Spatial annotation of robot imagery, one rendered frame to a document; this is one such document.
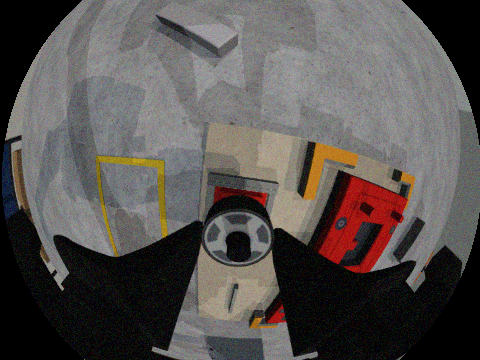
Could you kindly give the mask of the black wheel with grey hub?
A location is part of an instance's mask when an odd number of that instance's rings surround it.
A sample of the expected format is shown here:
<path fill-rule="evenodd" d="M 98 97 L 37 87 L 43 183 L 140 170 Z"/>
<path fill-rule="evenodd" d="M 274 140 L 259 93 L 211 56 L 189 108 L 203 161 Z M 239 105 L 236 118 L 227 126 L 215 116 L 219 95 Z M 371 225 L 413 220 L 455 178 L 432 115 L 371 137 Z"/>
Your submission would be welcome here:
<path fill-rule="evenodd" d="M 224 197 L 212 205 L 207 220 L 201 229 L 201 244 L 205 252 L 217 263 L 228 267 L 248 267 L 263 260 L 275 245 L 271 217 L 267 209 L 244 195 Z M 233 263 L 227 259 L 227 241 L 231 232 L 247 233 L 251 243 L 251 257 L 243 263 Z"/>

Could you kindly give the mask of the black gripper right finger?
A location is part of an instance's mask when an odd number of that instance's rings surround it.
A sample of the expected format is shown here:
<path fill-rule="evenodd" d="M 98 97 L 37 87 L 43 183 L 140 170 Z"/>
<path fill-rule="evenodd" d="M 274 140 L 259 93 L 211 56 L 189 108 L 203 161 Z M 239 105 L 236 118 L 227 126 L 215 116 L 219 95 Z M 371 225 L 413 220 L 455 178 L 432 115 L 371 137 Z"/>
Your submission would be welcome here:
<path fill-rule="evenodd" d="M 272 249 L 293 356 L 317 352 L 316 345 L 343 327 L 368 300 L 407 281 L 416 261 L 355 273 L 320 255 L 283 228 L 273 228 Z"/>

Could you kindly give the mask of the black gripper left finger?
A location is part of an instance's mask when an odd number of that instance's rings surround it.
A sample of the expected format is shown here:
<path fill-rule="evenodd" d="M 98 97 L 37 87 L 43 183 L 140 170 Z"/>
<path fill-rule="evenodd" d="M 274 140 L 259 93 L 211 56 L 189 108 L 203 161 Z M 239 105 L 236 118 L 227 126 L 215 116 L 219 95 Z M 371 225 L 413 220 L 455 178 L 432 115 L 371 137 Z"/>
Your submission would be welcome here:
<path fill-rule="evenodd" d="M 181 305 L 200 253 L 203 221 L 137 249 L 112 257 L 63 235 L 53 236 L 57 253 L 72 275 L 119 304 L 152 347 L 168 351 Z"/>

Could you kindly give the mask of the yellow rectangular outline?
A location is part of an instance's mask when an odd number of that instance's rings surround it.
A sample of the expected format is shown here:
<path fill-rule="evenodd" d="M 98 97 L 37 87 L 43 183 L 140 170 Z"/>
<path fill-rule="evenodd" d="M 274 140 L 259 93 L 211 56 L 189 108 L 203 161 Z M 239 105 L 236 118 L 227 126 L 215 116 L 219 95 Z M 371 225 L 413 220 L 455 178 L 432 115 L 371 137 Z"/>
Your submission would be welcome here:
<path fill-rule="evenodd" d="M 119 256 L 119 253 L 116 251 L 115 241 L 113 241 L 111 228 L 109 228 L 107 212 L 105 212 L 104 204 L 104 195 L 103 188 L 101 188 L 101 176 L 100 176 L 100 161 L 101 163 L 113 163 L 113 164 L 125 164 L 125 165 L 141 165 L 141 167 L 157 167 L 157 189 L 159 189 L 159 209 L 160 209 L 160 225 L 161 233 L 163 233 L 163 239 L 165 236 L 168 236 L 167 232 L 167 217 L 165 217 L 165 189 L 164 189 L 164 169 L 165 161 L 153 160 L 153 159 L 136 159 L 136 157 L 116 157 L 116 156 L 96 156 L 96 173 L 97 173 L 97 187 L 99 187 L 100 193 L 100 203 L 101 211 L 103 211 L 105 227 L 107 227 L 109 239 L 111 239 L 111 244 L 113 252 L 115 252 L 116 257 Z"/>

